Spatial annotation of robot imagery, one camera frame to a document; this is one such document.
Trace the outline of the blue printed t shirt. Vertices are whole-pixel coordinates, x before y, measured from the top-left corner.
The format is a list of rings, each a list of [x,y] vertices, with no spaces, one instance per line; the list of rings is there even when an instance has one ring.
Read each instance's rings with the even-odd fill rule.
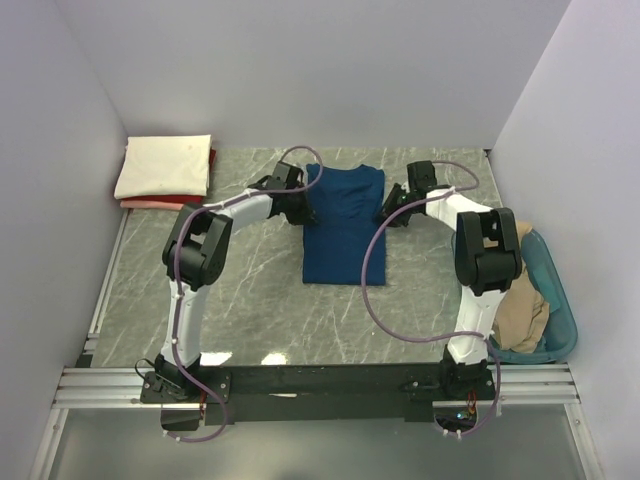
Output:
[[[316,223],[303,228],[302,282],[359,285],[362,264],[379,228],[385,174],[359,165],[351,170],[306,166]]]

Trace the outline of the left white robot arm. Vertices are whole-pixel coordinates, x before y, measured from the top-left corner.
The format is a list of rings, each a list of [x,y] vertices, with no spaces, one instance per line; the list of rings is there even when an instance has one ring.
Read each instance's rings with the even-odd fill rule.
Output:
[[[279,215],[291,225],[314,224],[303,177],[301,168],[280,160],[272,174],[242,193],[180,210],[162,253],[171,300],[167,335],[154,361],[156,375],[176,401],[189,401],[199,392],[206,299],[224,270],[232,235]]]

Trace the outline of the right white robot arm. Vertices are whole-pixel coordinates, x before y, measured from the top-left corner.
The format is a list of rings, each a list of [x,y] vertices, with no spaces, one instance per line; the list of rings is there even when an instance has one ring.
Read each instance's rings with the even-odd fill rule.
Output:
[[[498,307],[522,273],[522,256],[513,212],[490,208],[464,193],[479,186],[448,186],[436,177],[435,164],[417,161],[407,165],[407,182],[394,184],[384,201],[365,257],[386,227],[406,226],[414,214],[435,219],[454,232],[454,268],[461,285],[461,300],[454,333],[447,341],[439,366],[439,387],[444,395],[460,399],[485,382],[489,338]]]

